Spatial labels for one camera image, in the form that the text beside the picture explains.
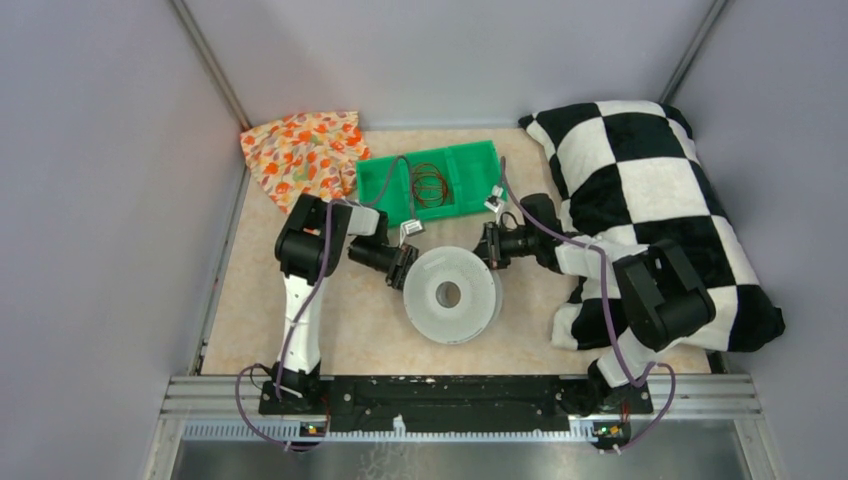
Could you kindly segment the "white perforated cable spool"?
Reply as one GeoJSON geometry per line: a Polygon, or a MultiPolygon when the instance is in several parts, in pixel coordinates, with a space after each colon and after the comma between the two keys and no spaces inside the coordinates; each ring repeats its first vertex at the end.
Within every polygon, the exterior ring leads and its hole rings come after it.
{"type": "Polygon", "coordinates": [[[456,345],[480,335],[500,314],[500,277],[469,250],[442,246],[421,255],[405,280],[403,302],[415,329],[456,345]]]}

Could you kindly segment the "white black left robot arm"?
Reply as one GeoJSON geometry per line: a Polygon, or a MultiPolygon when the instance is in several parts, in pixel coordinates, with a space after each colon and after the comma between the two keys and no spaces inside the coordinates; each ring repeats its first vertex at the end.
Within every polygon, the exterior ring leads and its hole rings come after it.
{"type": "Polygon", "coordinates": [[[272,394],[297,413],[319,404],[321,310],[326,281],[342,254],[385,275],[385,283],[402,290],[419,257],[408,244],[392,246],[388,215],[344,200],[302,194],[282,227],[274,247],[284,278],[284,339],[272,374],[272,394]]]}

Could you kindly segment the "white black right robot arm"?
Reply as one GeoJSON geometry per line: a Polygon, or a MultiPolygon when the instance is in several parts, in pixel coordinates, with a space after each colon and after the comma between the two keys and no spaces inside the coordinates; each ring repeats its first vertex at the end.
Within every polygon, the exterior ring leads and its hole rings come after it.
{"type": "Polygon", "coordinates": [[[515,257],[532,256],[552,272],[598,281],[602,315],[611,352],[593,361],[585,385],[563,400],[569,413],[612,412],[627,390],[643,386],[659,353],[688,337],[716,316],[714,302],[683,249],[671,240],[622,245],[564,232],[550,197],[525,196],[524,221],[505,226],[501,188],[484,205],[495,218],[485,223],[475,254],[492,270],[515,257]]]}

